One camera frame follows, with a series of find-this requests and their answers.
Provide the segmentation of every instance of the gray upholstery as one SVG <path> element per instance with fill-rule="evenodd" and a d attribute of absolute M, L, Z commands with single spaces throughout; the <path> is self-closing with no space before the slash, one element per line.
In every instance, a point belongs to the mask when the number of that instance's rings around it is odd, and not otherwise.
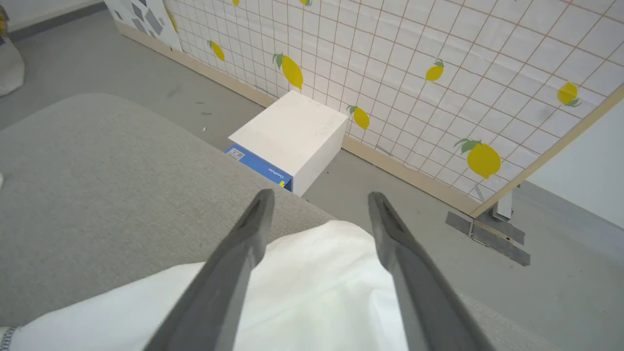
<path fill-rule="evenodd" d="M 205 260 L 262 188 L 271 240 L 327 213 L 134 103 L 74 96 L 0 132 L 0 326 Z"/>

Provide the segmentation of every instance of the wall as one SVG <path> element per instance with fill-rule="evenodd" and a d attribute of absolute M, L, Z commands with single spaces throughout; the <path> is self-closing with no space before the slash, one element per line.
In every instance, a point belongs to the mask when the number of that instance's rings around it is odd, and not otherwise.
<path fill-rule="evenodd" d="M 528 178 L 528 181 L 624 227 L 624 101 Z"/>
<path fill-rule="evenodd" d="M 617 3 L 167 1 L 187 54 L 349 115 L 349 137 L 474 202 L 624 82 Z"/>
<path fill-rule="evenodd" d="M 9 30 L 15 31 L 97 2 L 101 0 L 0 0 L 0 5 L 11 19 Z"/>

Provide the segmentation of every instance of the lemon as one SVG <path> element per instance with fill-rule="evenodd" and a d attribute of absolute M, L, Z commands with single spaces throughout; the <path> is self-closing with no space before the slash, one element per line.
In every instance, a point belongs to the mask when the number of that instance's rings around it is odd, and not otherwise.
<path fill-rule="evenodd" d="M 353 120 L 358 126 L 362 127 L 364 130 L 368 128 L 371 120 L 368 118 L 368 115 L 364 112 L 364 110 L 355 105 L 347 106 L 347 110 L 353 115 Z"/>
<path fill-rule="evenodd" d="M 500 156 L 491 148 L 490 145 L 481 143 L 481 141 L 461 139 L 455 146 L 462 144 L 462 154 L 470 151 L 468 154 L 468 167 L 481 177 L 488 179 L 500 169 Z"/>
<path fill-rule="evenodd" d="M 428 81 L 438 80 L 438 78 L 442 76 L 442 72 L 444 72 L 444 61 L 436 59 L 436 63 L 433 65 L 434 66 L 427 71 L 427 75 L 425 76 Z"/>
<path fill-rule="evenodd" d="M 165 11 L 167 12 L 167 15 L 169 16 L 169 19 L 171 20 L 171 24 L 173 24 L 173 29 L 175 30 L 176 33 L 179 33 L 180 31 L 178 30 L 178 23 L 175 21 L 175 17 L 171 13 L 171 11 L 169 11 L 169 9 L 166 7 L 165 7 Z"/>
<path fill-rule="evenodd" d="M 581 104 L 578 101 L 577 95 L 578 88 L 574 84 L 567 82 L 559 89 L 557 99 L 566 106 L 577 107 Z"/>
<path fill-rule="evenodd" d="M 290 84 L 302 89 L 303 75 L 301 74 L 301 69 L 290 57 L 284 56 L 284 54 L 274 54 L 273 62 L 277 64 L 278 69 L 281 68 Z"/>
<path fill-rule="evenodd" d="M 221 50 L 219 45 L 217 45 L 215 42 L 210 41 L 210 40 L 208 41 L 208 45 L 210 45 L 210 48 L 212 49 L 212 52 L 214 52 L 215 55 L 217 55 L 217 57 L 219 57 L 219 60 L 225 62 L 225 55 L 223 55 L 223 50 Z"/>

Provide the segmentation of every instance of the white box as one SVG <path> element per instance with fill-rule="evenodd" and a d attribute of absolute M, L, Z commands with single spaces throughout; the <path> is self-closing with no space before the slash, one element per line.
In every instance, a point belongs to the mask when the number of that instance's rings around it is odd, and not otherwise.
<path fill-rule="evenodd" d="M 336 156 L 347 116 L 290 91 L 229 139 L 289 173 L 301 196 Z"/>

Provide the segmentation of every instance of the white towel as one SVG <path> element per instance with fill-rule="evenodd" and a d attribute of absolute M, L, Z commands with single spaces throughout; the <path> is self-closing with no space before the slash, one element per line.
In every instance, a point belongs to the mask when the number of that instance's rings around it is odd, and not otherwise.
<path fill-rule="evenodd" d="M 142 350 L 203 263 L 179 265 L 51 312 L 11 351 Z M 392 278 L 347 222 L 282 237 L 251 274 L 235 350 L 407 350 Z"/>

